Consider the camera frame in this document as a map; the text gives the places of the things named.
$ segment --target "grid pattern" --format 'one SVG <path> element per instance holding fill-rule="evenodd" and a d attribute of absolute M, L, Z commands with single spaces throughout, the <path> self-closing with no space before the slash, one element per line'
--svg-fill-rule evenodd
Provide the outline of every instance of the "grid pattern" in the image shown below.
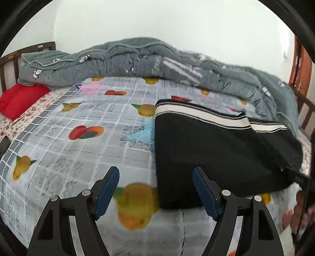
<path fill-rule="evenodd" d="M 139 78 L 104 78 L 97 82 L 87 79 L 82 84 L 85 85 L 95 88 L 86 93 L 72 87 L 17 137 L 0 162 L 0 213 L 25 246 L 50 196 L 76 196 L 102 179 L 110 166 L 120 170 L 119 187 L 135 182 L 157 186 L 154 120 L 139 115 L 132 104 L 155 105 L 158 99 L 180 96 L 222 113 L 237 115 L 243 110 L 248 116 L 258 118 L 252 105 L 244 105 L 232 96 L 203 95 L 199 89 L 165 80 L 147 84 Z M 127 94 L 104 95 L 107 90 Z M 62 103 L 72 102 L 81 104 L 70 111 L 61 111 Z M 104 132 L 95 138 L 70 140 L 70 132 L 80 125 L 101 126 Z M 36 163 L 14 181 L 17 155 L 27 155 Z M 284 207 L 287 206 L 283 203 L 269 206 L 277 224 L 281 223 L 279 212 Z M 117 219 L 113 199 L 97 224 L 112 255 L 201 255 L 215 222 L 203 209 L 160 210 L 144 229 L 126 230 Z M 77 253 L 81 255 L 73 218 L 71 227 Z M 240 229 L 239 218 L 231 251 L 236 249 Z"/>

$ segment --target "metal screw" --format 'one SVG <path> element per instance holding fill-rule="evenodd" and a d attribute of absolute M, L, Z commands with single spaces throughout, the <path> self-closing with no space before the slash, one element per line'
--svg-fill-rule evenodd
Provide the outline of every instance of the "metal screw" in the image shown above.
<path fill-rule="evenodd" d="M 58 199 L 58 196 L 57 196 L 57 195 L 53 195 L 53 196 L 50 198 L 50 200 L 51 200 L 52 202 L 55 202 L 57 199 Z"/>
<path fill-rule="evenodd" d="M 222 190 L 222 195 L 229 196 L 231 195 L 231 192 L 225 189 L 225 190 Z"/>
<path fill-rule="evenodd" d="M 82 195 L 83 195 L 83 196 L 87 196 L 87 195 L 89 195 L 89 194 L 91 194 L 91 191 L 89 191 L 88 189 L 83 190 L 83 192 L 82 192 Z"/>
<path fill-rule="evenodd" d="M 255 199 L 257 202 L 261 202 L 261 200 L 262 200 L 259 195 L 254 196 L 254 199 Z"/>

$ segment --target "fruit-patterned bedsheet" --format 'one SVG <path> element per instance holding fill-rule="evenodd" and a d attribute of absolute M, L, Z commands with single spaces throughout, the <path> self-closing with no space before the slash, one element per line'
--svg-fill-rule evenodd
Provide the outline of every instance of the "fruit-patterned bedsheet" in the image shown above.
<path fill-rule="evenodd" d="M 259 117 L 245 100 L 162 79 L 92 78 L 71 87 L 18 135 L 0 162 L 0 213 L 25 246 L 50 196 L 75 196 L 117 166 L 118 187 L 97 221 L 110 254 L 202 254 L 215 226 L 205 210 L 159 208 L 154 105 L 165 98 Z M 303 152 L 307 156 L 310 145 Z M 306 172 L 309 159 L 303 166 Z M 261 195 L 280 232 L 297 190 L 292 185 Z M 241 223 L 238 217 L 229 253 L 236 250 Z M 73 218 L 71 227 L 77 253 L 83 255 Z"/>

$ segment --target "gray blanket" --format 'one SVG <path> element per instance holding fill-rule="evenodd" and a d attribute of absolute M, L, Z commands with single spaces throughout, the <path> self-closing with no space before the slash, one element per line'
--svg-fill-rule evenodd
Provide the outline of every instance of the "gray blanket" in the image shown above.
<path fill-rule="evenodd" d="M 255 105 L 261 119 L 287 125 L 297 135 L 295 95 L 278 77 L 252 67 L 231 66 L 198 53 L 179 51 L 154 38 L 130 38 L 75 54 L 43 51 L 22 54 L 18 82 L 50 89 L 78 84 L 89 77 L 159 77 L 221 92 Z"/>

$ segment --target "yellow pear print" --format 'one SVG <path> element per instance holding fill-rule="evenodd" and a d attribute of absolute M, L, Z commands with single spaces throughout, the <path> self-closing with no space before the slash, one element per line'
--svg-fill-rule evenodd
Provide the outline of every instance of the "yellow pear print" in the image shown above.
<path fill-rule="evenodd" d="M 23 173 L 26 173 L 30 166 L 35 163 L 36 160 L 31 161 L 28 156 L 16 156 L 16 165 L 13 171 L 13 180 L 18 180 Z"/>
<path fill-rule="evenodd" d="M 263 193 L 260 195 L 260 197 L 264 201 L 265 205 L 268 205 L 271 201 L 271 194 L 270 193 Z"/>
<path fill-rule="evenodd" d="M 158 82 L 158 78 L 154 77 L 147 77 L 145 80 L 147 84 L 156 84 Z"/>
<path fill-rule="evenodd" d="M 201 94 L 207 96 L 207 95 L 209 95 L 209 91 L 207 91 L 207 90 L 201 90 Z"/>
<path fill-rule="evenodd" d="M 118 220 L 129 230 L 146 227 L 160 209 L 157 190 L 144 183 L 117 187 L 113 197 L 117 202 Z"/>
<path fill-rule="evenodd" d="M 138 110 L 138 114 L 143 117 L 151 117 L 154 116 L 155 113 L 155 106 L 151 104 L 131 104 L 133 107 L 135 107 Z"/>
<path fill-rule="evenodd" d="M 104 77 L 93 77 L 92 78 L 92 82 L 97 82 L 97 81 L 100 81 L 102 80 Z"/>
<path fill-rule="evenodd" d="M 61 112 L 67 112 L 70 111 L 76 107 L 78 107 L 81 103 L 63 103 L 63 109 L 61 110 Z"/>

